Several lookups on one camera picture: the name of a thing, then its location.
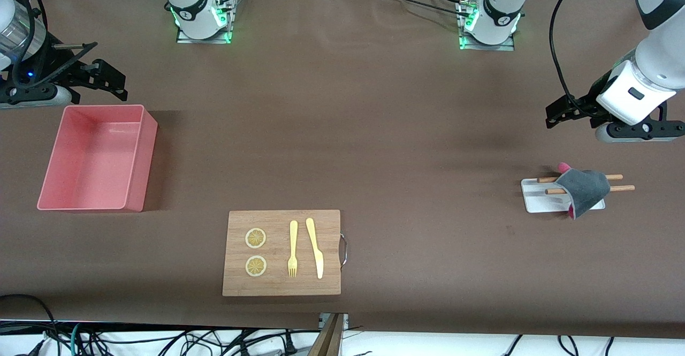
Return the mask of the grey and pink cloth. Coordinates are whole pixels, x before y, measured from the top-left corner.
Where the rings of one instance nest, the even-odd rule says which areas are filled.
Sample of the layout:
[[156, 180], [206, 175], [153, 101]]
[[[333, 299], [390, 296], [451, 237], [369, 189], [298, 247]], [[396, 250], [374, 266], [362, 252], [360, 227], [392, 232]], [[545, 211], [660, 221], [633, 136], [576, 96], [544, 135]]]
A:
[[594, 170], [576, 170], [567, 163], [559, 163], [560, 173], [556, 185], [570, 198], [568, 215], [576, 220], [601, 202], [610, 192], [609, 179], [604, 173]]

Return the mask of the pink plastic bin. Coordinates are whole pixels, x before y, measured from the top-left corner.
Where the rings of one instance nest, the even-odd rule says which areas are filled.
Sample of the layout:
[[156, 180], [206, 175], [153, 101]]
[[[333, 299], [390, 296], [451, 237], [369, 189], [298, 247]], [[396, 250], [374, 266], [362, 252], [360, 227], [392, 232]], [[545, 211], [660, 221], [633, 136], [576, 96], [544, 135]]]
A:
[[143, 105], [68, 105], [62, 113], [38, 210], [139, 213], [157, 121]]

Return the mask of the white metal rack base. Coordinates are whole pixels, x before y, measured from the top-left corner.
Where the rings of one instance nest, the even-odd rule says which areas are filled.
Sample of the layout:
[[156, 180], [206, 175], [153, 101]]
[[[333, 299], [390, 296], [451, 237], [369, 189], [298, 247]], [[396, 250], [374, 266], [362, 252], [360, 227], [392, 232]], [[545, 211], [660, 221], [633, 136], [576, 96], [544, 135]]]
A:
[[[568, 212], [570, 198], [565, 194], [546, 195], [547, 188], [560, 188], [556, 183], [537, 183], [536, 178], [526, 178], [520, 182], [524, 206], [529, 214]], [[604, 199], [590, 210], [604, 209]]]

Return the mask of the yellow plastic fork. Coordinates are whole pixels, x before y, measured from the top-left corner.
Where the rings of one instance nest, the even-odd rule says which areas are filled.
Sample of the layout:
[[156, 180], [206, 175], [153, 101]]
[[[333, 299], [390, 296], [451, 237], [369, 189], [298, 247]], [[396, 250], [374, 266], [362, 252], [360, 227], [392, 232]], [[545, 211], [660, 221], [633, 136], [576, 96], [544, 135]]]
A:
[[299, 224], [297, 221], [290, 221], [290, 256], [288, 258], [288, 275], [290, 278], [296, 278], [296, 275], [298, 274], [298, 258], [296, 258], [296, 246], [298, 245], [298, 228]]

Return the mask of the yellow plastic knife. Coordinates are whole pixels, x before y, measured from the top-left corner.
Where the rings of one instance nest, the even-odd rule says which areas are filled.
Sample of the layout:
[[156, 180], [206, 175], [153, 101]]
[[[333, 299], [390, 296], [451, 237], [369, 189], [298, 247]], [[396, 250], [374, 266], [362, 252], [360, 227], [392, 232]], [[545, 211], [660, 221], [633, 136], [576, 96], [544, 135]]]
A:
[[307, 218], [305, 223], [315, 256], [316, 275], [318, 279], [322, 279], [324, 274], [324, 256], [323, 252], [318, 248], [315, 220], [313, 218]]

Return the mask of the wooden cutting board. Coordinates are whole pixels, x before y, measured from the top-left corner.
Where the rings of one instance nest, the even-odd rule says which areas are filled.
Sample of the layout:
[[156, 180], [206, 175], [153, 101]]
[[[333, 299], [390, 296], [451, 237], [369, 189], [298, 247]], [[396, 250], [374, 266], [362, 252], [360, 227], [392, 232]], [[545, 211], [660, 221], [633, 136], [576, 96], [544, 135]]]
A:
[[[306, 219], [316, 225], [318, 248], [324, 256], [324, 274], [317, 278], [315, 256], [306, 227]], [[290, 256], [290, 221], [297, 221], [298, 274], [288, 275]], [[245, 244], [252, 228], [263, 229], [266, 243], [257, 249]], [[227, 223], [222, 294], [225, 297], [319, 297], [341, 293], [340, 210], [233, 210]], [[254, 255], [263, 256], [268, 268], [262, 276], [249, 276], [245, 263]]]

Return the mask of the wooden plank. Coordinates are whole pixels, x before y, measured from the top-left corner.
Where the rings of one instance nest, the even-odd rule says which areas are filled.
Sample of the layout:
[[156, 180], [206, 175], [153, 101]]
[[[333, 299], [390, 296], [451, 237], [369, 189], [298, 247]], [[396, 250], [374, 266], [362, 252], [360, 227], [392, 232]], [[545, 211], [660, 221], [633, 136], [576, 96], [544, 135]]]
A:
[[319, 332], [307, 356], [341, 356], [343, 332], [343, 320], [340, 313], [335, 313]]

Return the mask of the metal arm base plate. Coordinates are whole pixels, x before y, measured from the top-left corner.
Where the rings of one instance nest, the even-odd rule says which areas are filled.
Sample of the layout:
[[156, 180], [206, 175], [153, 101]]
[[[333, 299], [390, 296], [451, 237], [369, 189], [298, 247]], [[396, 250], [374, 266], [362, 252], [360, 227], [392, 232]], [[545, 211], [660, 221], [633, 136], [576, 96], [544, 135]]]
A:
[[204, 7], [195, 13], [170, 7], [174, 24], [178, 27], [177, 43], [229, 44], [237, 13], [237, 0], [205, 0]]
[[481, 18], [484, 17], [480, 13], [477, 5], [477, 0], [459, 0], [455, 3], [455, 8], [458, 13], [466, 13], [467, 16], [458, 16], [456, 19], [459, 34], [460, 49], [471, 50], [487, 50], [487, 51], [513, 51], [514, 46], [514, 32], [516, 31], [516, 22], [520, 19], [520, 15], [516, 17], [514, 25], [509, 29], [507, 38], [499, 44], [486, 44], [474, 37], [472, 29], [480, 22], [484, 22]]

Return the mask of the small metal bracket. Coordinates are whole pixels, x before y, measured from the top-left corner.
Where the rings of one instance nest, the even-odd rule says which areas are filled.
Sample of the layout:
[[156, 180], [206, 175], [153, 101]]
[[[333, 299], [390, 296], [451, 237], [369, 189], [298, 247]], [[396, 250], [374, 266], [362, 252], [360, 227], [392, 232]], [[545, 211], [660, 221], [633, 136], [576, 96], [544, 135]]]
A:
[[[331, 317], [333, 317], [333, 314], [331, 313], [320, 313], [318, 318], [318, 329], [322, 330]], [[343, 331], [347, 331], [349, 329], [349, 314], [340, 314], [340, 317], [342, 319]]]

